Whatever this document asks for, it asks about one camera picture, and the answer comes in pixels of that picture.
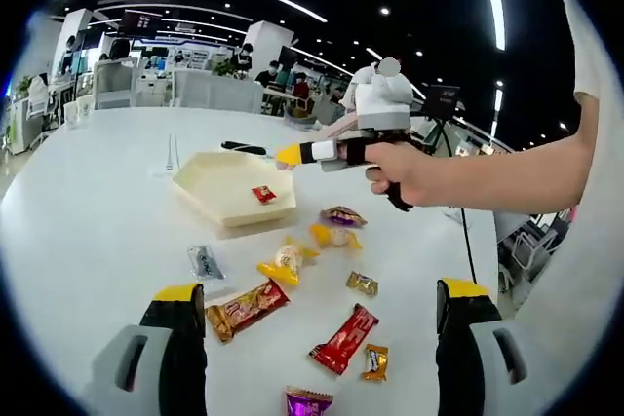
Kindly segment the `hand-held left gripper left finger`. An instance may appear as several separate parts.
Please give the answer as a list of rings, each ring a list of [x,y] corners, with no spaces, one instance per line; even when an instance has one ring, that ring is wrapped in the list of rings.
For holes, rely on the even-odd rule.
[[[168,286],[92,366],[93,415],[205,415],[206,320],[199,283]]]

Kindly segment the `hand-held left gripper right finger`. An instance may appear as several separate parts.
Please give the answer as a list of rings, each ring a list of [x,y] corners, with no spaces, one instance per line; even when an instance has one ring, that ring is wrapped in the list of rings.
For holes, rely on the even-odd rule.
[[[536,413],[535,352],[485,287],[438,280],[437,335],[440,415]]]

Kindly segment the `person's right hand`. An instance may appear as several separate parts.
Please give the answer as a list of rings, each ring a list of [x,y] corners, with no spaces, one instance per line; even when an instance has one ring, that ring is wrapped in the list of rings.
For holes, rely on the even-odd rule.
[[[401,200],[409,205],[432,207],[444,200],[444,160],[425,155],[407,143],[368,145],[365,159],[371,164],[365,176],[374,194],[381,195],[391,183],[398,183]]]

